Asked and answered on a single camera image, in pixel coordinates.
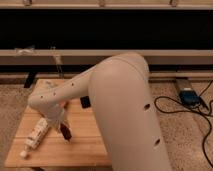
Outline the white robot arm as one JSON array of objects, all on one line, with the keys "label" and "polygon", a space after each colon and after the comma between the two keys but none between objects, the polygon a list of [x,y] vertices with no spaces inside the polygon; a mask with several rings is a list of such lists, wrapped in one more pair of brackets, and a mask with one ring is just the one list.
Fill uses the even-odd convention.
[{"label": "white robot arm", "polygon": [[66,122],[63,101],[87,96],[113,171],[172,171],[138,53],[108,57],[59,86],[35,90],[28,105],[55,129]]}]

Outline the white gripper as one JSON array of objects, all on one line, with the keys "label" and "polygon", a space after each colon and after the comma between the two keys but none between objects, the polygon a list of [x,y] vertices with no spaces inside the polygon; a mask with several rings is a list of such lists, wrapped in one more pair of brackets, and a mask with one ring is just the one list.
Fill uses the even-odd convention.
[{"label": "white gripper", "polygon": [[61,133],[60,126],[65,125],[65,127],[71,130],[70,124],[68,122],[68,117],[65,109],[62,109],[54,117],[47,117],[46,121],[50,127],[52,127],[57,133]]}]

